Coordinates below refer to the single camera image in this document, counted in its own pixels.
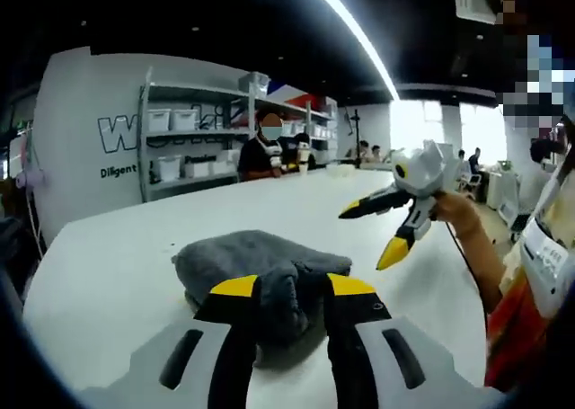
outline gray towel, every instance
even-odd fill
[[[258,342],[287,347],[321,311],[328,272],[349,275],[351,259],[293,243],[262,231],[241,231],[185,246],[172,258],[186,296],[201,305],[224,280],[261,277]]]

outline black ceiling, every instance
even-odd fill
[[[422,83],[498,91],[505,82],[495,27],[457,19],[455,0],[341,1],[398,87]],[[340,104],[389,99],[364,50],[323,0],[104,4],[104,9],[90,13],[46,11],[4,19],[9,22],[4,35],[12,36],[13,44],[4,58],[7,89],[39,81],[52,53],[90,46],[93,54],[167,54],[261,71],[310,93],[330,95]],[[400,96],[494,104],[492,98],[458,91],[410,90],[400,91]]]

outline light strip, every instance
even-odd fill
[[[340,16],[340,18],[345,22],[351,32],[355,35],[358,39],[359,43],[366,51],[369,58],[373,62],[374,66],[379,72],[379,75],[384,80],[385,85],[387,85],[387,89],[389,93],[392,95],[393,100],[399,101],[399,94],[397,90],[395,90],[394,83],[392,78],[387,73],[387,69],[384,66],[384,62],[381,61],[381,58],[377,54],[376,49],[374,48],[371,41],[367,38],[367,35],[363,32],[361,27],[359,26],[356,19],[353,15],[348,11],[348,9],[343,5],[340,0],[325,0],[327,4],[333,9],[333,11]]]

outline bright window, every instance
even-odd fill
[[[444,141],[441,105],[432,101],[392,101],[392,148],[421,148],[424,139]]]
[[[471,156],[479,147],[482,151],[480,164],[507,160],[505,121],[501,109],[462,103],[459,110],[465,157]]]

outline white tabletop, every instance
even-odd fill
[[[70,223],[34,277],[24,322],[66,384],[74,390],[106,387],[126,374],[135,349],[168,324],[190,317],[170,258],[202,238],[261,229],[351,258],[351,275],[373,285],[392,316],[408,316],[451,351],[464,378],[482,385],[482,304],[445,225],[433,224],[403,262],[376,271],[407,209],[337,219],[353,200],[391,180],[390,173],[332,178],[319,171],[199,191]],[[271,402],[275,409],[304,402],[336,407],[326,341],[288,371],[254,371],[248,407]]]

